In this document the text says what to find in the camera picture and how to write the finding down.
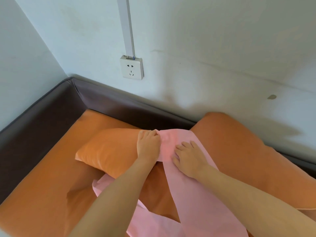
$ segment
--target mattress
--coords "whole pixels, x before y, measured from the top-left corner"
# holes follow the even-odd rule
[[[104,174],[76,161],[75,154],[94,134],[107,128],[134,127],[86,110],[0,205],[0,228],[13,237],[64,236],[67,193]]]

